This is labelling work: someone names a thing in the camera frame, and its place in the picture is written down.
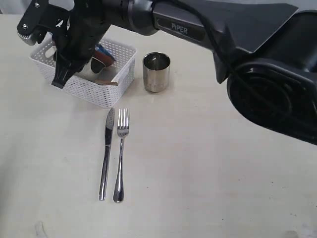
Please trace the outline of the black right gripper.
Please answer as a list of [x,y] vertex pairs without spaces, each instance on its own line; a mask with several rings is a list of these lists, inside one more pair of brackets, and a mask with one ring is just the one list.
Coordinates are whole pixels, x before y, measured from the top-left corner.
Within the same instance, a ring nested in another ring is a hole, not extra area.
[[55,40],[56,67],[52,85],[62,89],[67,81],[90,61],[95,45],[109,28],[109,23],[96,16],[72,14],[66,38]]

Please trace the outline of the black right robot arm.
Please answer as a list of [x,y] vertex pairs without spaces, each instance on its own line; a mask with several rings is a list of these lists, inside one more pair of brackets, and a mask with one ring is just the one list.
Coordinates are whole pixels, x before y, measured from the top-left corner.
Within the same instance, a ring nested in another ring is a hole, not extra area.
[[111,25],[164,31],[212,51],[216,79],[251,122],[317,142],[317,12],[288,3],[211,0],[77,0],[54,7],[64,20],[53,83],[63,87],[92,57]]

